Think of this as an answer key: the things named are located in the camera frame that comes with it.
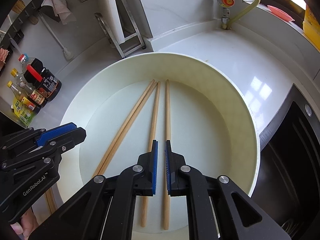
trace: pink plate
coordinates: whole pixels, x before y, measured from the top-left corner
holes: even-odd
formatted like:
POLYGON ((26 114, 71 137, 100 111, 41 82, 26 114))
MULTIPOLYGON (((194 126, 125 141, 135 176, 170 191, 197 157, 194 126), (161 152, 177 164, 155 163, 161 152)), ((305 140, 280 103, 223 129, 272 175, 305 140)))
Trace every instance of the pink plate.
POLYGON ((270 9, 270 11, 271 11, 273 14, 277 15, 277 16, 280 17, 281 19, 283 19, 283 20, 285 20, 285 21, 287 21, 287 22, 292 22, 292 21, 294 21, 294 19, 292 19, 292 17, 291 17, 289 14, 285 13, 283 10, 280 10, 279 8, 273 7, 273 6, 271 6, 271 5, 268 5, 268 8, 270 9))

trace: human hand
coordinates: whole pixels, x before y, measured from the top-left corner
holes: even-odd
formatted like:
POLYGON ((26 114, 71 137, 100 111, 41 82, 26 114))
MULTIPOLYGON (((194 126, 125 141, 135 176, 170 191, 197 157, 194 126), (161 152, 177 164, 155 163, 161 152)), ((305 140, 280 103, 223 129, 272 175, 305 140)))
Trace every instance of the human hand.
POLYGON ((21 217, 21 225, 17 222, 11 227, 17 235, 23 235, 24 240, 28 240, 30 234, 39 226, 36 216, 29 208, 21 217))

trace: yellow package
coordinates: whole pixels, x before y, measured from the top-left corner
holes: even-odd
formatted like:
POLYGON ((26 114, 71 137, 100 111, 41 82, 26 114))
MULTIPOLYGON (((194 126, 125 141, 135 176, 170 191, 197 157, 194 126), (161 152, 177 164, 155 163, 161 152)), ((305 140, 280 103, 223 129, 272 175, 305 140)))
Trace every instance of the yellow package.
POLYGON ((315 46, 320 49, 320 25, 308 6, 304 16, 303 31, 315 46))
POLYGON ((16 98, 14 98, 11 108, 14 110, 16 116, 19 117, 26 126, 29 126, 35 116, 35 113, 20 103, 16 98))

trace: bowl rim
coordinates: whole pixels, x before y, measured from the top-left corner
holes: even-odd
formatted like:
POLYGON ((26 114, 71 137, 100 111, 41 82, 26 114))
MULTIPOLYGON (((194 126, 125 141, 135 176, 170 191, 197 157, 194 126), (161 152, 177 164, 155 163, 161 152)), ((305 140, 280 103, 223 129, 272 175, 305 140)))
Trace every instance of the bowl rim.
MULTIPOLYGON (((90 80, 88 80, 88 82, 85 83, 85 85, 79 90, 79 92, 75 95, 75 97, 73 98, 73 100, 70 102, 68 108, 66 109, 65 111, 65 114, 63 115, 63 118, 61 120, 61 123, 60 125, 63 125, 66 123, 66 121, 64 120, 65 119, 65 115, 66 113, 68 112, 72 102, 75 100, 76 96, 84 89, 84 87, 89 83, 91 82, 91 80, 93 80, 97 75, 99 75, 102 71, 105 71, 106 69, 110 68, 110 67, 113 67, 115 64, 121 62, 121 61, 126 61, 126 60, 129 60, 130 58, 133 58, 133 57, 143 57, 143 56, 146 56, 146 55, 150 55, 150 54, 174 54, 174 55, 178 55, 178 56, 184 56, 184 57, 189 57, 191 59, 194 59, 194 60, 197 60, 197 61, 200 61, 202 63, 204 63, 207 67, 217 71, 219 74, 221 74, 225 79, 227 79, 229 81, 229 83, 231 83, 231 85, 236 89, 236 91, 238 92, 238 94, 240 95, 242 101, 245 103, 245 105, 247 106, 247 110, 249 111, 249 114, 251 116, 251 120, 252 120, 252 124, 253 124, 253 127, 254 127, 254 131, 255 131, 255 141, 256 141, 256 148, 257 148, 257 154, 256 154, 256 167, 255 167, 255 174, 253 176, 253 181, 252 181, 252 184, 251 184, 251 187, 250 187, 250 190, 249 190, 249 193, 248 193, 248 196, 251 197, 252 196, 252 193, 255 189, 255 186, 257 184, 257 179, 258 179, 258 173, 259 173, 259 168, 260 168, 260 137, 259 137, 259 131, 258 131, 258 127, 257 127, 257 123, 256 123, 256 120, 255 120, 255 117, 254 117, 254 114, 249 106, 249 104, 247 103, 247 101, 245 100, 245 97, 243 95, 243 93, 240 91, 240 89, 237 87, 237 85, 227 76, 225 75, 225 73, 223 73, 222 71, 220 71, 219 69, 217 69, 215 66, 211 65, 210 63, 208 62, 205 62, 199 58, 196 58, 196 57, 193 57, 193 56, 190 56, 190 55, 186 55, 186 54, 182 54, 182 53, 175 53, 175 52, 162 52, 162 51, 157 51, 157 52, 147 52, 147 53, 142 53, 142 54, 137 54, 137 55, 132 55, 130 57, 127 57, 127 58, 123 58, 119 61, 116 61, 115 63, 105 67, 104 69, 102 69, 101 71, 99 71, 97 74, 95 74, 90 80)), ((60 185, 59 181, 61 180, 61 178, 58 180, 57 182, 57 187, 58 187, 58 191, 59 191, 59 195, 63 201, 63 203, 65 203, 67 201, 67 199, 64 199, 62 196, 61 196, 61 191, 64 191, 64 187, 60 185)))

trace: wooden chopstick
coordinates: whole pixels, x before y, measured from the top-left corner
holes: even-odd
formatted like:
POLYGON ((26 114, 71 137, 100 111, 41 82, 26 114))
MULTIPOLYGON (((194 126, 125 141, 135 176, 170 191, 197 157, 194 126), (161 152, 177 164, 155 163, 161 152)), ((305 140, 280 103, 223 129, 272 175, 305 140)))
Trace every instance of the wooden chopstick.
POLYGON ((113 147, 115 146, 116 142, 118 141, 120 135, 122 134, 122 132, 124 131, 124 128, 126 127, 126 125, 128 124, 129 120, 132 118, 133 114, 135 113, 135 111, 137 110, 137 108, 139 107, 139 105, 141 104, 142 100, 145 98, 146 94, 148 93, 148 91, 150 90, 151 86, 155 83, 155 80, 153 79, 150 84, 147 86, 146 90, 143 92, 143 94, 141 95, 141 97, 138 99, 137 103, 134 105, 134 107, 132 108, 132 110, 130 111, 130 113, 128 114, 127 118, 124 120, 122 126, 120 127, 119 131, 117 132, 116 136, 113 138, 111 144, 109 145, 107 151, 105 152, 104 156, 102 157, 99 165, 97 166, 95 172, 93 173, 92 177, 99 175, 99 174, 103 174, 105 169, 103 170, 103 166, 105 161, 107 160, 107 157, 109 156, 111 150, 113 149, 113 147))
POLYGON ((50 215, 52 215, 56 210, 57 210, 57 205, 54 200, 52 188, 49 188, 45 193, 44 193, 44 198, 47 203, 50 215))
MULTIPOLYGON (((169 80, 165 84, 165 140, 171 139, 171 122, 170 122, 170 87, 169 80)), ((164 219, 163 229, 169 229, 170 221, 170 196, 168 195, 167 189, 167 176, 166 171, 164 172, 164 219)))
POLYGON ((109 163, 112 160, 112 157, 115 155, 116 151, 118 150, 120 144, 122 143, 122 140, 124 139, 125 135, 127 134, 127 132, 129 131, 130 127, 132 126, 134 120, 137 118, 138 114, 140 113, 141 109, 143 108, 143 106, 145 105, 145 103, 147 102, 148 98, 150 97, 150 95, 152 94, 153 90, 156 88, 157 86, 157 82, 153 82, 150 90, 147 92, 146 96, 143 98, 143 100, 141 101, 140 105, 138 106, 137 110, 133 113, 131 119, 129 120, 129 122, 127 123, 127 125, 125 126, 125 128, 123 129, 122 133, 120 134, 118 140, 116 141, 114 147, 112 148, 112 150, 110 151, 108 157, 106 158, 106 161, 104 162, 103 166, 100 169, 99 174, 103 174, 109 163))
MULTIPOLYGON (((160 95, 160 82, 158 82, 158 85, 157 85, 156 98, 153 106, 148 152, 151 152, 152 141, 155 139, 155 136, 156 136, 156 125, 157 125, 158 108, 159 108, 159 95, 160 95)), ((148 200, 149 200, 148 197, 146 196, 142 197, 141 227, 143 228, 147 224, 148 200)))

